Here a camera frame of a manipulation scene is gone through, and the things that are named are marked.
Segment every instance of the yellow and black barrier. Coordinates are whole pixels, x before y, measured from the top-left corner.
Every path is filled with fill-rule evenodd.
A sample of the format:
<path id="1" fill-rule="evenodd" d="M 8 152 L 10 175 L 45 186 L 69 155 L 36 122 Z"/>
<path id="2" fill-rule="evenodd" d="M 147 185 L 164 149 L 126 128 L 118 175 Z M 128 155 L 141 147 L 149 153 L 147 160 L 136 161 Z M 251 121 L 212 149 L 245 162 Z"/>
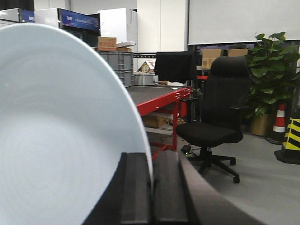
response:
<path id="1" fill-rule="evenodd" d="M 276 158 L 284 163 L 300 164 L 300 112 L 292 113 L 281 150 L 275 151 Z"/>

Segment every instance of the whiteboard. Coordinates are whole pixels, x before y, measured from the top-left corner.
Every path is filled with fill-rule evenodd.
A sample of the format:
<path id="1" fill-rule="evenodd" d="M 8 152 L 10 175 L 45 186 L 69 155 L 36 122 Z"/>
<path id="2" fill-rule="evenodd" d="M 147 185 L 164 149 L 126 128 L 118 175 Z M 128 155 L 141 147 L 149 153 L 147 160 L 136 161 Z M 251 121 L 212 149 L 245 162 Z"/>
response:
<path id="1" fill-rule="evenodd" d="M 188 44 L 253 42 L 286 32 L 300 40 L 300 0 L 190 0 Z"/>

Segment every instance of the chair base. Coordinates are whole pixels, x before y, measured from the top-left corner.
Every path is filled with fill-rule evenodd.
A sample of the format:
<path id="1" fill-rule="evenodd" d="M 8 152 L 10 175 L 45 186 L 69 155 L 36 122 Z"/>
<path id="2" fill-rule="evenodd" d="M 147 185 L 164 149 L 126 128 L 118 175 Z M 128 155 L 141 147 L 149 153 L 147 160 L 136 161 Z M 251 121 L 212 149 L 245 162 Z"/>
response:
<path id="1" fill-rule="evenodd" d="M 237 172 L 235 172 L 233 169 L 229 168 L 228 166 L 226 166 L 224 163 L 221 162 L 221 161 L 228 160 L 230 161 L 230 165 L 235 165 L 236 164 L 235 157 L 213 155 L 209 148 L 201 148 L 199 156 L 188 157 L 188 160 L 191 162 L 198 162 L 198 161 L 203 162 L 200 169 L 198 170 L 200 174 L 203 174 L 204 170 L 207 167 L 210 167 L 211 164 L 214 164 L 220 167 L 221 169 L 232 174 L 234 176 L 233 177 L 234 183 L 240 182 L 240 175 Z"/>

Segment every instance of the green leaves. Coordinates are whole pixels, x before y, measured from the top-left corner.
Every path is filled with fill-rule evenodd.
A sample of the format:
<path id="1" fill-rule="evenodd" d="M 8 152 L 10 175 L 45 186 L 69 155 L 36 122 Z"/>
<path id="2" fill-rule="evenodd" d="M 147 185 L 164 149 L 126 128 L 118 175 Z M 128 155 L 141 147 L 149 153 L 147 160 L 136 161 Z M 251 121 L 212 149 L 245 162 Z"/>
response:
<path id="1" fill-rule="evenodd" d="M 267 74 L 268 68 L 265 68 L 265 67 L 263 67 L 263 68 L 251 68 L 251 72 L 257 78 L 261 78 L 261 77 L 263 77 L 264 75 Z"/>
<path id="2" fill-rule="evenodd" d="M 274 105 L 293 97 L 294 88 L 300 83 L 300 73 L 293 67 L 300 54 L 297 46 L 285 43 L 285 32 L 256 36 L 257 45 L 249 49 L 247 64 L 253 84 L 246 103 L 249 115 L 264 115 L 276 110 Z"/>
<path id="3" fill-rule="evenodd" d="M 276 38 L 278 40 L 285 41 L 285 32 L 271 34 L 269 38 Z"/>

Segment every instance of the chair backrest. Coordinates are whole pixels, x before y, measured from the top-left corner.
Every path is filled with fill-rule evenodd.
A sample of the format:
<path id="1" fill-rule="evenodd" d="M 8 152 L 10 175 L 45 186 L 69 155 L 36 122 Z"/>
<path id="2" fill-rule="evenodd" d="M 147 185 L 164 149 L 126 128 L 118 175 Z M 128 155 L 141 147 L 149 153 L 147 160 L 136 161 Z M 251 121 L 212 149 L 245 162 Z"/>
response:
<path id="1" fill-rule="evenodd" d="M 243 105 L 251 85 L 245 56 L 216 58 L 211 65 L 201 104 L 202 122 L 237 131 L 242 139 L 237 114 L 231 109 Z"/>

